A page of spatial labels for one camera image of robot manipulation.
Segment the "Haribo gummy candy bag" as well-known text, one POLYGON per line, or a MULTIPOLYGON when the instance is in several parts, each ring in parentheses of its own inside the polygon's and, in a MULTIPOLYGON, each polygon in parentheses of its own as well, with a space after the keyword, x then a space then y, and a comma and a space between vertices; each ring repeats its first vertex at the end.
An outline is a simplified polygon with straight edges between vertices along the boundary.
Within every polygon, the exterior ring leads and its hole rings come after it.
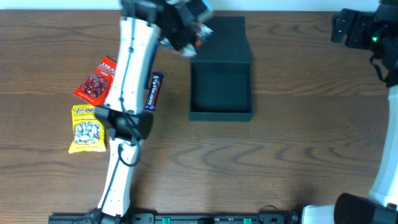
POLYGON ((183 57, 195 57, 198 48, 212 33, 213 30, 208 26, 194 22, 179 30, 164 32, 160 38, 160 45, 183 57))

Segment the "black gift box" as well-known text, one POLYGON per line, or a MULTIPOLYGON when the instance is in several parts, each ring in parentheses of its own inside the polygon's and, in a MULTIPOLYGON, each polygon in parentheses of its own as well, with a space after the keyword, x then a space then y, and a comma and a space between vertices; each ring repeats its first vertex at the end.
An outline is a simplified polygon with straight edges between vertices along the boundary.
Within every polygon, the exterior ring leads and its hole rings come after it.
POLYGON ((213 32, 190 61, 191 121, 250 121, 252 53, 244 17, 214 17, 213 32))

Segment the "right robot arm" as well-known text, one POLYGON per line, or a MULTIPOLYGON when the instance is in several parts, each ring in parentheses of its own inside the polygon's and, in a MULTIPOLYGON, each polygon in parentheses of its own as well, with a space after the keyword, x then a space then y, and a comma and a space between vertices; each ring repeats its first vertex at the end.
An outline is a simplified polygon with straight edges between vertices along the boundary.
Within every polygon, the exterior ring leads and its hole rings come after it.
POLYGON ((381 161, 367 197, 342 193, 333 204, 304 205, 286 223, 397 224, 397 0, 382 0, 373 12, 341 9, 331 28, 332 42, 372 53, 369 63, 387 88, 381 161))

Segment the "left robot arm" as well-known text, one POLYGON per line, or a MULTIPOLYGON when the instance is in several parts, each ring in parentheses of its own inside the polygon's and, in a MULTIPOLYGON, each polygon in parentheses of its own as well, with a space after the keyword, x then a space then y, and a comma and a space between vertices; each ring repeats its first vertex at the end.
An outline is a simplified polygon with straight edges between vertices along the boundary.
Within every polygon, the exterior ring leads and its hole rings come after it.
POLYGON ((134 168, 141 159, 153 115, 144 111, 144 93, 158 46, 194 57, 211 34, 204 22, 213 13, 207 1, 121 1, 120 45, 113 84, 95 116, 109 131, 110 158, 95 223, 119 222, 130 206, 134 168))

